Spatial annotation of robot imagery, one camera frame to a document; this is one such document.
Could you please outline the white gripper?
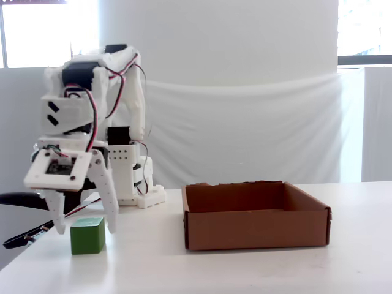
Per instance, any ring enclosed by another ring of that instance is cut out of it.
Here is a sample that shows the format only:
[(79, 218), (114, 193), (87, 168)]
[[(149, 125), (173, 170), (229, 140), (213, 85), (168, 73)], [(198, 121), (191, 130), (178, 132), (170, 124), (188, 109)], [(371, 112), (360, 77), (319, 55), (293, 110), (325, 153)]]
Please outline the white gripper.
[[(48, 172), (71, 172), (76, 157), (68, 155), (67, 151), (85, 151), (91, 136), (88, 134), (70, 134), (56, 136), (42, 136), (34, 145), (32, 161), (41, 149), (49, 149), (55, 154), (50, 160)], [(104, 156), (94, 149), (92, 152), (88, 178), (96, 186), (106, 214), (108, 229), (111, 234), (117, 230), (119, 204), (113, 181), (112, 169), (105, 164)], [(40, 197), (45, 200), (56, 231), (63, 235), (66, 229), (64, 223), (64, 194), (56, 190), (41, 190)]]

